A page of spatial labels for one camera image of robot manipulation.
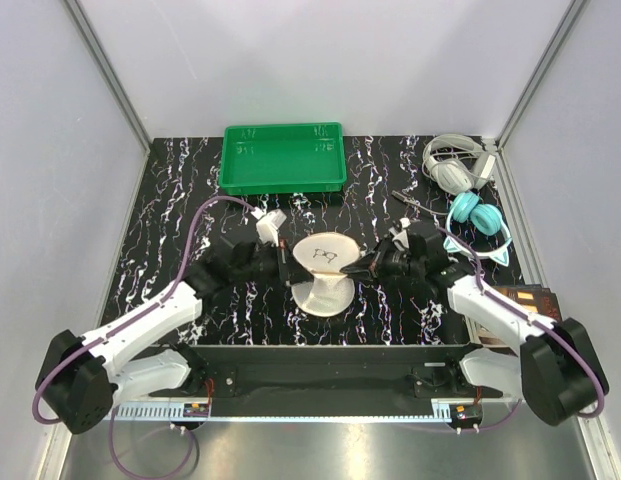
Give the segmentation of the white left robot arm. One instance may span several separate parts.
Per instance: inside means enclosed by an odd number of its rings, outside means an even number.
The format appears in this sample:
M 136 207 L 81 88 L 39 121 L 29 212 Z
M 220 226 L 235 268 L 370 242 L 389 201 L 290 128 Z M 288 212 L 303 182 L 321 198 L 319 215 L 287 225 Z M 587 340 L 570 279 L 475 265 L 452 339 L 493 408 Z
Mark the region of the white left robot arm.
M 109 324 L 53 337 L 35 382 L 32 414 L 41 424 L 64 424 L 82 434 L 123 403 L 172 390 L 186 396 L 209 387 L 208 364 L 193 348 L 172 344 L 140 354 L 171 331 L 198 319 L 219 293 L 249 282 L 285 287 L 309 281 L 283 240 L 221 244 L 181 271 L 159 294 Z

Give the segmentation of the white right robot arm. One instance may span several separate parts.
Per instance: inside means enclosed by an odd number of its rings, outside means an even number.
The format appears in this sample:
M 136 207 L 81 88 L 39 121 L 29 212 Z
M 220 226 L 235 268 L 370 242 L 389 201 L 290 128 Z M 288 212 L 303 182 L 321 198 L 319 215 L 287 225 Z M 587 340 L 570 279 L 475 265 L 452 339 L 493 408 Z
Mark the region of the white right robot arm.
M 534 313 L 488 285 L 476 251 L 453 260 L 444 243 L 451 233 L 402 219 L 362 258 L 342 267 L 356 281 L 412 279 L 437 302 L 476 321 L 512 351 L 507 357 L 476 347 L 444 371 L 456 396 L 488 387 L 525 401 L 544 423 L 576 416 L 596 418 L 610 387 L 586 327 L 574 318 L 555 321 Z

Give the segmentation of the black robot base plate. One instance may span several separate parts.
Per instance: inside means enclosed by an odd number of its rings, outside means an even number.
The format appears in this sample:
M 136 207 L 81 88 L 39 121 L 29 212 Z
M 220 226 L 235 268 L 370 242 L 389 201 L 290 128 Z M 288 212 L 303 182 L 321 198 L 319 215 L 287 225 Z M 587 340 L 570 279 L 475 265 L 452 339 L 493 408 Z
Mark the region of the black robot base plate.
M 463 379 L 475 345 L 196 346 L 212 380 L 214 417 L 428 415 L 434 399 L 488 400 L 500 392 Z

